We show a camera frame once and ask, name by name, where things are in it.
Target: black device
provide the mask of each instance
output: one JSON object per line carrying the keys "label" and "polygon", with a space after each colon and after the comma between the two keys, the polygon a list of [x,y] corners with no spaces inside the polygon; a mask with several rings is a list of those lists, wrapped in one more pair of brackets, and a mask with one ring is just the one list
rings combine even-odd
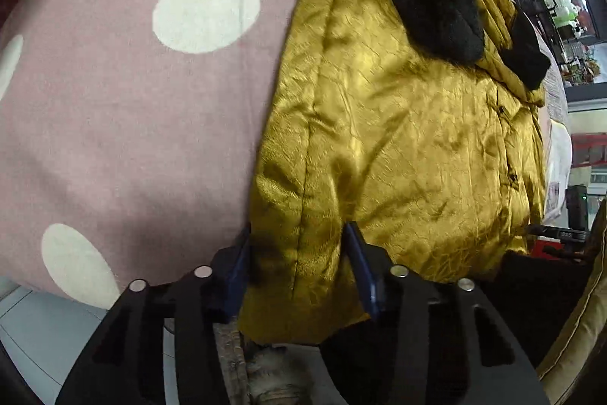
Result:
{"label": "black device", "polygon": [[[133,281],[84,347],[56,404],[164,405],[162,328],[165,317],[174,317],[180,404],[228,405],[212,325],[228,322],[241,308],[248,283],[249,235],[246,229],[235,246],[218,251],[209,266],[173,284],[151,287]],[[459,366],[466,373],[465,389],[453,405],[547,405],[524,351],[472,280],[450,285],[426,281],[406,266],[394,265],[383,248],[366,244],[356,223],[344,226],[342,250],[373,322],[398,321],[394,373],[383,403],[447,403],[427,401],[429,370],[434,369],[429,312],[435,305],[454,303],[464,337],[465,358]],[[492,342],[479,331],[479,314],[502,344],[502,361],[486,361]]]}
{"label": "black device", "polygon": [[587,188],[581,184],[567,188],[565,201],[569,214],[569,227],[573,230],[587,231],[589,228]]}

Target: pink polka dot pillow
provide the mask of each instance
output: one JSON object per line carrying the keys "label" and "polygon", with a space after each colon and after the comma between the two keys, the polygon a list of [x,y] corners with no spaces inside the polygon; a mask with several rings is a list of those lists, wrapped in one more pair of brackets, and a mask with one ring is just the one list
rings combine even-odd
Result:
{"label": "pink polka dot pillow", "polygon": [[247,218],[296,0],[22,0],[0,33],[0,275],[109,307]]}

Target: black plush fabric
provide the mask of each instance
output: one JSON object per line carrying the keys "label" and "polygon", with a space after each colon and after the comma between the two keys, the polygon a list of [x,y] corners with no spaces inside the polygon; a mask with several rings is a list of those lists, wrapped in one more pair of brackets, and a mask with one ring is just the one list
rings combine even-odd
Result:
{"label": "black plush fabric", "polygon": [[510,30],[512,49],[500,51],[502,61],[530,90],[537,90],[550,68],[550,59],[539,50],[535,30],[525,13],[517,10]]}
{"label": "black plush fabric", "polygon": [[392,0],[411,39],[430,54],[471,65],[483,57],[476,0]]}

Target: metal rack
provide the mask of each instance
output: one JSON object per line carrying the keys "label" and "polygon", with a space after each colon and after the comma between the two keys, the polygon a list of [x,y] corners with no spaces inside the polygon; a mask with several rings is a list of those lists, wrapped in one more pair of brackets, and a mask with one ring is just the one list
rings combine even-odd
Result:
{"label": "metal rack", "polygon": [[514,0],[539,30],[557,63],[565,63],[563,42],[552,18],[555,16],[555,0]]}

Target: tiled floor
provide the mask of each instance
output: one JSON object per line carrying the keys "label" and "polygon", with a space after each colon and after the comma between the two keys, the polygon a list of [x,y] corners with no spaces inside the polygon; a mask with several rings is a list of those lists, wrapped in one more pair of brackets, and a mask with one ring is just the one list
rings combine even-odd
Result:
{"label": "tiled floor", "polygon": [[[61,385],[104,310],[23,287],[0,301],[0,340],[15,367],[45,405],[53,405]],[[314,405],[347,405],[314,347],[289,345],[314,379]],[[166,405],[178,405],[174,336],[163,339]]]}

